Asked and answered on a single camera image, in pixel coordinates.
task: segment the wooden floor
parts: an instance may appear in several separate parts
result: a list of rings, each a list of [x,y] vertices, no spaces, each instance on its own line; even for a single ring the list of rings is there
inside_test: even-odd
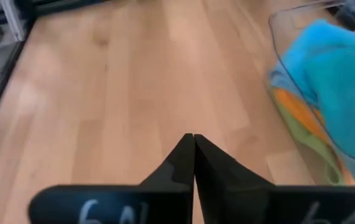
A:
[[[286,2],[125,0],[40,19],[0,102],[0,223],[27,223],[49,185],[137,184],[184,133],[270,181],[311,183],[286,173],[306,167],[263,82],[267,20]]]

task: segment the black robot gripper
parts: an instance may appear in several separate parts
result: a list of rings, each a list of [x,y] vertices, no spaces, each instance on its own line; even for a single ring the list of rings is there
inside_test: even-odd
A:
[[[200,134],[185,134],[139,185],[58,185],[31,201],[32,224],[355,224],[355,187],[275,186]]]

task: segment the blue towel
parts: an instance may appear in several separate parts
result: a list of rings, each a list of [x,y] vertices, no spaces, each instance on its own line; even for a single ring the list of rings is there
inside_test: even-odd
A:
[[[313,57],[304,64],[325,127],[343,153],[355,159],[355,45]],[[353,162],[344,159],[353,171]]]
[[[319,108],[316,94],[308,85],[303,64],[315,55],[354,44],[355,32],[331,25],[324,20],[317,20],[303,30],[281,58],[291,77],[282,65],[278,63],[270,72],[271,85],[277,88],[284,88],[302,99],[294,84],[295,82],[307,102],[311,103],[315,108]]]

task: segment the fabric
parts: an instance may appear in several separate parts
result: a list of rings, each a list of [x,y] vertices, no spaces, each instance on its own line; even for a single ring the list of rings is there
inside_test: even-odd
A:
[[[279,62],[270,72],[271,85],[288,90],[299,99],[303,99],[297,88],[299,87],[305,100],[318,109],[317,95],[308,84],[303,63],[323,52],[352,45],[355,45],[355,32],[334,26],[324,20],[317,20],[303,30],[281,57],[289,74]]]
[[[355,45],[324,52],[302,66],[318,96],[326,129],[337,147],[355,159]],[[355,168],[350,169],[355,178]]]
[[[313,112],[308,109],[308,106],[294,94],[281,88],[274,88],[275,99],[289,111],[292,116],[298,120],[309,132],[320,138],[322,141],[329,143],[329,138],[323,131],[321,125],[318,124]],[[322,121],[322,116],[319,110],[313,110],[318,119]]]
[[[313,149],[325,161],[325,177],[330,184],[344,185],[343,174],[339,168],[338,160],[333,154],[332,148],[328,147],[321,139],[310,133],[303,127],[279,101],[272,97],[279,109],[292,136],[300,143]]]

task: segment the green towel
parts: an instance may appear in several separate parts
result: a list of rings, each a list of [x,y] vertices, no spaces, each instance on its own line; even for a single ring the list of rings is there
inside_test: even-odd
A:
[[[343,174],[339,168],[336,157],[331,152],[331,149],[318,137],[312,135],[299,121],[294,118],[289,111],[284,108],[273,96],[270,95],[274,103],[277,105],[280,114],[282,115],[285,123],[292,136],[300,143],[313,149],[318,155],[325,160],[325,178],[333,185],[344,185]]]

